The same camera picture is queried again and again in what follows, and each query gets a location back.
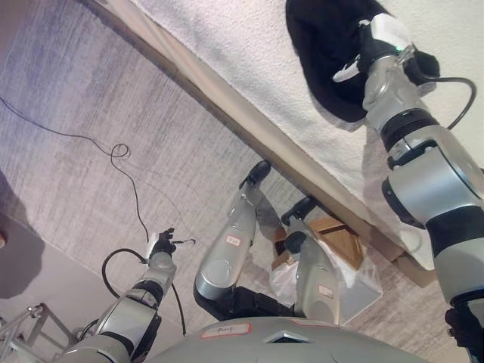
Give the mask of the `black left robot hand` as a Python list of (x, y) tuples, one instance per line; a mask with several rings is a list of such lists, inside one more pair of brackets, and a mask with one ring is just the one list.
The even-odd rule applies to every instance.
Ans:
[(149, 259), (157, 253), (166, 253), (169, 256), (172, 256), (176, 250), (176, 246), (172, 242), (174, 231), (174, 228), (168, 228), (150, 239), (147, 252)]

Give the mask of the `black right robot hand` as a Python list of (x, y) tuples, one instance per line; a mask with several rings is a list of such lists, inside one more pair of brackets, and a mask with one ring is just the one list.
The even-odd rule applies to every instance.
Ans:
[(352, 62), (333, 75), (335, 83), (366, 73), (376, 60), (390, 55), (399, 56), (412, 46), (408, 28), (387, 13), (377, 14), (371, 20), (360, 20), (358, 34), (360, 49)]

